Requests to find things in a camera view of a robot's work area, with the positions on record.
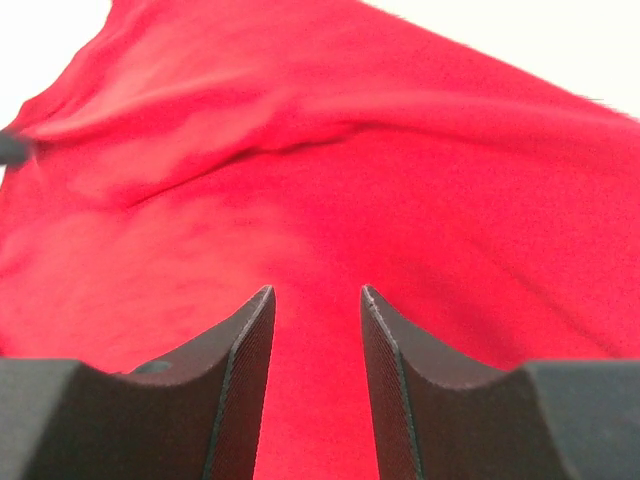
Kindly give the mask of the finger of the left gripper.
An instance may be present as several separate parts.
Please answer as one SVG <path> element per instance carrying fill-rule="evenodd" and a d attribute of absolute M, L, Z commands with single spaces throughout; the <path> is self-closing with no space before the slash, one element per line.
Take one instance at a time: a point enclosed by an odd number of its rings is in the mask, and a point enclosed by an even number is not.
<path fill-rule="evenodd" d="M 0 164 L 22 165 L 29 158 L 29 144 L 22 138 L 0 132 Z"/>

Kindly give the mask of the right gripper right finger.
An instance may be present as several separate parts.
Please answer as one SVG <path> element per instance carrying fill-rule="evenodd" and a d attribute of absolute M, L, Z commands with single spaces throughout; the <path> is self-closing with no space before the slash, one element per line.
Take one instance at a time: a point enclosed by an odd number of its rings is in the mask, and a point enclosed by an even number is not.
<path fill-rule="evenodd" d="M 361 327 L 383 479 L 635 479 L 639 365 L 502 371 L 441 342 L 374 288 Z"/>

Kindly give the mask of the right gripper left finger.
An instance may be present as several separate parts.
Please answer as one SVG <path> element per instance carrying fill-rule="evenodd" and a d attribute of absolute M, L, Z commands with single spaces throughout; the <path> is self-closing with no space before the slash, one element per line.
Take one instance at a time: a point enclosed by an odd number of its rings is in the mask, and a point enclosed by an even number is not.
<path fill-rule="evenodd" d="M 127 374 L 77 360 L 1 362 L 5 479 L 249 479 L 274 290 Z"/>

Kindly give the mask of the red t shirt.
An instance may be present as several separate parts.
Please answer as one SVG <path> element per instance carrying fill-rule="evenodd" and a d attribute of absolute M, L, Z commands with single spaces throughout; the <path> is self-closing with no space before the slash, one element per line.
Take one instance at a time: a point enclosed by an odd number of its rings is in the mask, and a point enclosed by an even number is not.
<path fill-rule="evenodd" d="M 277 294 L 256 475 L 377 474 L 370 284 L 483 362 L 639 353 L 639 125 L 358 1 L 116 1 L 11 123 L 1 350 L 125 370 Z"/>

